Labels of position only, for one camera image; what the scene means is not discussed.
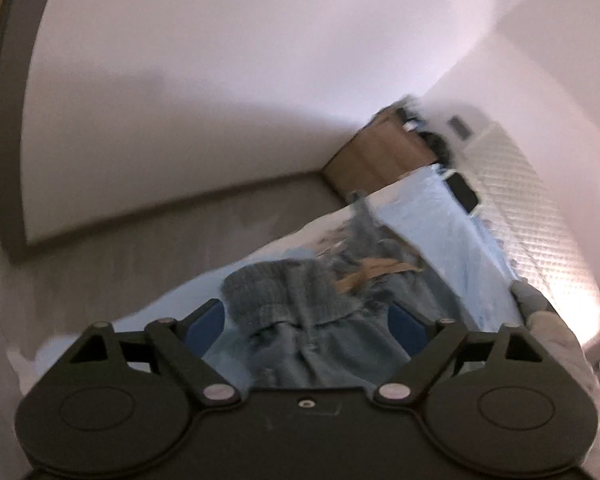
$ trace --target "gray floor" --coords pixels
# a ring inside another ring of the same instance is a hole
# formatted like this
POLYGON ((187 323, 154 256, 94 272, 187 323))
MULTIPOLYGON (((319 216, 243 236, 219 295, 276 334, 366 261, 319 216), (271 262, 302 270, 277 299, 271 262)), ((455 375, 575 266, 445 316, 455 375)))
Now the gray floor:
POLYGON ((139 310, 341 206, 318 176, 300 176, 91 235, 19 266, 0 248, 0 480, 27 471, 12 430, 21 395, 7 349, 31 360, 54 334, 139 310))

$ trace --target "beige sleeve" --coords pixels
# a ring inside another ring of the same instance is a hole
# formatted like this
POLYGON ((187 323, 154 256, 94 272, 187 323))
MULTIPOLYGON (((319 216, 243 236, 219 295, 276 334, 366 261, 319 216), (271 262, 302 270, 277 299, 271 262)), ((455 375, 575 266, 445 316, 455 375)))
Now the beige sleeve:
POLYGON ((593 399, 598 410, 598 434, 584 463, 584 470, 600 480, 600 383, 584 356, 576 336, 566 323, 552 312, 529 316, 526 327, 593 399))

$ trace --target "gloved hand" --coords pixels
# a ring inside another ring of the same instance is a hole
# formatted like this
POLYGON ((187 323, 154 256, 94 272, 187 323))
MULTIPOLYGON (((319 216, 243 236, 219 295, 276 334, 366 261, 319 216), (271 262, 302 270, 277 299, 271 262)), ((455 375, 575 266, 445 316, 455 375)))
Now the gloved hand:
POLYGON ((520 314, 522 314, 525 322, 535 312, 543 310, 555 312, 553 305, 549 303, 549 300, 544 297, 542 292, 526 282, 515 280, 511 283, 509 290, 516 300, 520 314))

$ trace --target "wall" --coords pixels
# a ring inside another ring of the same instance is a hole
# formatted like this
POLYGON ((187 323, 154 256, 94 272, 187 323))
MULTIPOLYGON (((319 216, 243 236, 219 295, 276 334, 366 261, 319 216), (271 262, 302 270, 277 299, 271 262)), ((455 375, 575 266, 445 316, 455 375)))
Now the wall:
POLYGON ((522 0, 49 0, 27 83, 28 241, 320 168, 522 0))
POLYGON ((498 121, 547 184, 600 288, 600 0, 525 0, 424 97, 448 133, 498 121))

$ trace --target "white textured panel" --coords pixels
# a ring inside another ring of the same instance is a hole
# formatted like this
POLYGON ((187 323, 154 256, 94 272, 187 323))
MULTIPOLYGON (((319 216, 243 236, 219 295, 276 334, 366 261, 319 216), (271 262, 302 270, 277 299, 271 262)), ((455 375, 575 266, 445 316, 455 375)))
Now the white textured panel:
POLYGON ((521 276, 541 290, 579 341, 600 329, 600 292, 554 201, 497 123, 461 154, 459 169, 480 194, 491 225, 521 276))

